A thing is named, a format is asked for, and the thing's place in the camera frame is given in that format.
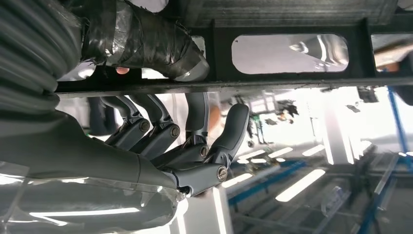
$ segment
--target transparent plastic sheet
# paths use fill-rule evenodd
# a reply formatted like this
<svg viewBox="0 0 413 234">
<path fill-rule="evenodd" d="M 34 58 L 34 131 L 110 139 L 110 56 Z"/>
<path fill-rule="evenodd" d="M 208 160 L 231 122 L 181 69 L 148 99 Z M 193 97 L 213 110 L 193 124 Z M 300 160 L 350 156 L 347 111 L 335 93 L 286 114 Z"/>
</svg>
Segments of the transparent plastic sheet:
<svg viewBox="0 0 413 234">
<path fill-rule="evenodd" d="M 209 65 L 183 26 L 123 0 L 68 0 L 84 20 L 82 60 L 151 68 L 177 81 L 206 77 Z"/>
<path fill-rule="evenodd" d="M 174 219 L 184 198 L 175 189 L 91 178 L 35 179 L 1 163 L 1 233 L 129 233 Z"/>
</svg>

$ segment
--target flexible duct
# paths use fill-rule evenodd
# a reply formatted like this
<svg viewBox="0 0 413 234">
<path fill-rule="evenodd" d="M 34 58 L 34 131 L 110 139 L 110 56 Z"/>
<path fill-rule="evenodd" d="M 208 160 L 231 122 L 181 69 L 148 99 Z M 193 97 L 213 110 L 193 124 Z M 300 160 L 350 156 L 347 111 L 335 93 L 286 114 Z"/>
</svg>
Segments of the flexible duct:
<svg viewBox="0 0 413 234">
<path fill-rule="evenodd" d="M 68 0 L 83 20 L 82 59 L 151 68 L 177 81 L 204 79 L 208 63 L 183 26 L 123 0 Z"/>
<path fill-rule="evenodd" d="M 80 60 L 80 23 L 54 0 L 2 1 L 0 26 L 0 111 L 53 111 L 56 79 Z"/>
</svg>

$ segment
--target screw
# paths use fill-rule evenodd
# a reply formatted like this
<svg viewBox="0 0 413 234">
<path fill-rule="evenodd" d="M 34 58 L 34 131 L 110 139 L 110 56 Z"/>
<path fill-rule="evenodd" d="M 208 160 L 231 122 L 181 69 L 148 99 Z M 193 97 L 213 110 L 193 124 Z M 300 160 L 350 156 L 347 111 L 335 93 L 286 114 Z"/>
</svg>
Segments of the screw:
<svg viewBox="0 0 413 234">
<path fill-rule="evenodd" d="M 228 171 L 226 170 L 226 167 L 221 166 L 220 168 L 218 168 L 217 177 L 220 182 L 225 181 L 227 176 Z"/>
<path fill-rule="evenodd" d="M 139 129 L 140 129 L 142 132 L 146 132 L 147 130 L 149 130 L 149 122 L 148 122 L 148 121 L 143 121 L 143 122 L 141 123 L 141 125 L 139 126 Z"/>
<path fill-rule="evenodd" d="M 179 128 L 178 127 L 173 127 L 170 131 L 170 135 L 172 137 L 178 137 L 179 136 Z"/>
<path fill-rule="evenodd" d="M 207 156 L 207 153 L 208 153 L 208 147 L 207 147 L 207 146 L 203 146 L 203 147 L 201 148 L 201 152 L 200 152 L 201 157 L 202 157 L 202 158 L 205 158 L 205 157 Z"/>
</svg>

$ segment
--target robotic hand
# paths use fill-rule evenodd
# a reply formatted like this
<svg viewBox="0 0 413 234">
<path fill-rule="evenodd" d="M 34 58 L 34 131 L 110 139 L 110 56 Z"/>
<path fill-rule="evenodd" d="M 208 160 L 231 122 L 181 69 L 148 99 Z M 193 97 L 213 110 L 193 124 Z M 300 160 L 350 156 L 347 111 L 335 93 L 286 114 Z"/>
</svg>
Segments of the robotic hand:
<svg viewBox="0 0 413 234">
<path fill-rule="evenodd" d="M 226 180 L 227 169 L 245 135 L 249 115 L 247 106 L 237 104 L 231 108 L 222 135 L 209 150 L 207 146 L 208 96 L 206 93 L 186 94 L 187 139 L 184 144 L 163 153 L 179 136 L 178 125 L 173 122 L 168 111 L 155 95 L 140 94 L 130 97 L 147 110 L 153 129 L 141 139 L 142 133 L 145 132 L 142 131 L 142 127 L 138 128 L 135 125 L 142 126 L 146 122 L 136 107 L 127 104 L 129 100 L 126 97 L 103 97 L 102 100 L 107 105 L 119 109 L 125 119 L 125 124 L 105 143 L 119 147 L 122 145 L 113 139 L 128 142 L 128 147 L 122 149 L 138 153 L 141 157 L 150 160 L 158 170 L 174 181 L 178 190 L 187 196 L 194 196 Z M 115 105 L 112 99 L 122 100 L 126 104 Z M 131 125 L 130 119 L 136 119 L 135 124 Z"/>
<path fill-rule="evenodd" d="M 187 94 L 187 140 L 165 153 L 179 135 L 178 125 L 156 96 L 131 98 L 149 113 L 153 129 L 146 136 L 148 121 L 125 97 L 102 98 L 124 118 L 105 143 L 85 136 L 73 117 L 57 111 L 31 119 L 36 124 L 30 128 L 2 125 L 11 135 L 0 141 L 0 161 L 6 162 L 0 173 L 10 181 L 0 190 L 0 229 L 97 234 L 153 228 L 170 223 L 185 197 L 225 181 L 245 134 L 247 106 L 231 108 L 208 150 L 207 95 Z"/>
</svg>

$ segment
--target black metal frame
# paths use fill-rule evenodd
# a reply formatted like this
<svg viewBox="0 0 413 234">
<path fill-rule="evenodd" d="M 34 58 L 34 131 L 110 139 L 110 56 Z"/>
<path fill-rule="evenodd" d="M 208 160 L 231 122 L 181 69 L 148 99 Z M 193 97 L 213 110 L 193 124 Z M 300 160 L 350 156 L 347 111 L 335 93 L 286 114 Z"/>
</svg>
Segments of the black metal frame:
<svg viewBox="0 0 413 234">
<path fill-rule="evenodd" d="M 271 89 L 363 85 L 413 84 L 413 72 L 379 73 L 376 71 L 372 34 L 413 33 L 413 13 L 398 11 L 387 25 L 369 25 L 364 19 L 348 26 L 297 27 L 216 27 L 192 28 L 195 36 L 205 40 L 206 59 L 211 67 L 208 77 L 200 82 L 174 82 L 169 79 L 141 79 L 140 69 L 127 76 L 113 68 L 99 67 L 90 79 L 59 82 L 56 93 L 61 97 L 118 96 L 132 93 L 186 93 L 206 91 L 238 91 L 253 86 Z M 244 74 L 232 63 L 231 46 L 240 35 L 271 34 L 337 34 L 348 46 L 349 64 L 343 72 Z"/>
</svg>

